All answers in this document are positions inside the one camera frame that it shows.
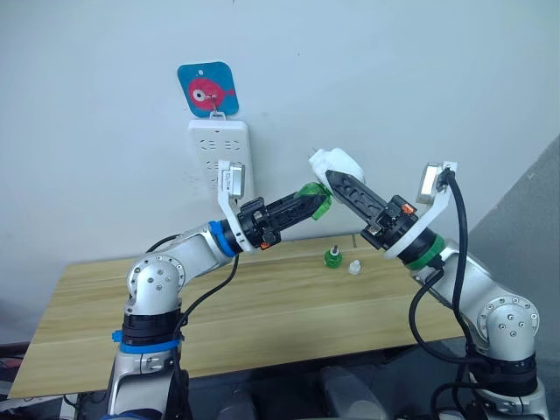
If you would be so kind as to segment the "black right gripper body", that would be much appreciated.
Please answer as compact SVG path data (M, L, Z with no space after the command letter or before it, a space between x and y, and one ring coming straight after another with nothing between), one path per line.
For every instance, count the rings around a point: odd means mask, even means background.
M360 236L375 249L390 249L417 222L417 209L395 195Z

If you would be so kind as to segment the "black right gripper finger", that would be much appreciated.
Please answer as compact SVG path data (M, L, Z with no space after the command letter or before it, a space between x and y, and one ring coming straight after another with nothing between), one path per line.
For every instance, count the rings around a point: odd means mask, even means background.
M355 176L333 170L325 175L333 196L363 221L375 221L386 208L387 202Z

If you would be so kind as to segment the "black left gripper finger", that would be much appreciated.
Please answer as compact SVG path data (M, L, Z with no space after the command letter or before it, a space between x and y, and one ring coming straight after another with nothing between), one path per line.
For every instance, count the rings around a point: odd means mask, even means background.
M270 205L270 225L281 232L312 217L325 201L325 195L288 195Z

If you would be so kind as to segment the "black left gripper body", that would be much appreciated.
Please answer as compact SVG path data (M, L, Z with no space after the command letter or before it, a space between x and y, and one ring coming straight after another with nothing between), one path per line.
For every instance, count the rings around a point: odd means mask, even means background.
M242 232L254 248L265 250L282 240L280 233L272 227L262 197L243 204L238 213L238 221Z

